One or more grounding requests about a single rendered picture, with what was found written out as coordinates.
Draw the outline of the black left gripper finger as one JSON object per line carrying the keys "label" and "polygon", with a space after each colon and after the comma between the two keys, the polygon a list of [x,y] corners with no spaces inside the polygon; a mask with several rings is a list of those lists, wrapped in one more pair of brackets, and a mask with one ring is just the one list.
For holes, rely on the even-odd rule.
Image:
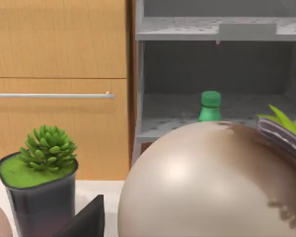
{"label": "black left gripper finger", "polygon": [[104,195],[97,195],[53,237],[104,237]]}

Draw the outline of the black square pot with succulent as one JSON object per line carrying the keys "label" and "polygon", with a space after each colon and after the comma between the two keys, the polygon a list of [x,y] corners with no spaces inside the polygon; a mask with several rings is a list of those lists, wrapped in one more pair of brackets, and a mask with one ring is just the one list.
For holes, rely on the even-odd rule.
{"label": "black square pot with succulent", "polygon": [[43,124],[0,159],[19,237],[52,237],[74,217],[76,149],[64,130]]}

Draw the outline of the beige round plant pot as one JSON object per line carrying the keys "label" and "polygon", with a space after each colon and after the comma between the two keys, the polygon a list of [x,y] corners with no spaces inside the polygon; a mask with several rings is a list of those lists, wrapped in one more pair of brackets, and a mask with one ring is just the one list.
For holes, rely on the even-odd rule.
{"label": "beige round plant pot", "polygon": [[273,111],[152,143],[123,185],[119,237],[296,237],[296,120]]}

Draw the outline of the green bottle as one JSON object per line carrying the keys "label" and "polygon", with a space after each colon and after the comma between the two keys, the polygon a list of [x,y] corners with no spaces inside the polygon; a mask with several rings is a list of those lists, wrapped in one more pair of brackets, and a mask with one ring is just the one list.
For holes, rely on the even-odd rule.
{"label": "green bottle", "polygon": [[201,94],[201,111],[198,122],[221,121],[220,106],[222,96],[217,91],[204,91]]}

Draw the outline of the grey cabinet with shelves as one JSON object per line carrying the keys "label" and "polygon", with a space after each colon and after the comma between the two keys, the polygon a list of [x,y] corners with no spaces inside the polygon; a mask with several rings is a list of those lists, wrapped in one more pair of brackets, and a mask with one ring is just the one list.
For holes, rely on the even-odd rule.
{"label": "grey cabinet with shelves", "polygon": [[[201,94],[221,115],[253,127],[272,108],[296,120],[296,0],[136,0],[137,119],[143,145],[196,122]],[[223,41],[222,23],[275,23],[272,41]]]}

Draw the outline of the wooden cupboard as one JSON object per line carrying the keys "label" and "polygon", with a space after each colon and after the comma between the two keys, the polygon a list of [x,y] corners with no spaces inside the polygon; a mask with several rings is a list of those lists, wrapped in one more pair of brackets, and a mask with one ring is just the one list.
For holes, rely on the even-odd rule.
{"label": "wooden cupboard", "polygon": [[77,144],[78,179],[130,169],[130,0],[0,0],[0,159],[42,124]]}

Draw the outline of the plain wooden drawer front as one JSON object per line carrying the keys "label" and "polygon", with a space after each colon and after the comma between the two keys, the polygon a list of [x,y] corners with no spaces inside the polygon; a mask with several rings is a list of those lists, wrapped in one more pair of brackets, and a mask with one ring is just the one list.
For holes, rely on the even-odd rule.
{"label": "plain wooden drawer front", "polygon": [[126,0],[0,0],[0,78],[126,74]]}

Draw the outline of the grey label plate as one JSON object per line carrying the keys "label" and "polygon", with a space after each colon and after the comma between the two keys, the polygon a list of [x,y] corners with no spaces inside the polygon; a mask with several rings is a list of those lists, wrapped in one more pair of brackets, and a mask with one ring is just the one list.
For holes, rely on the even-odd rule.
{"label": "grey label plate", "polygon": [[275,23],[222,23],[218,39],[223,41],[272,41],[277,33]]}

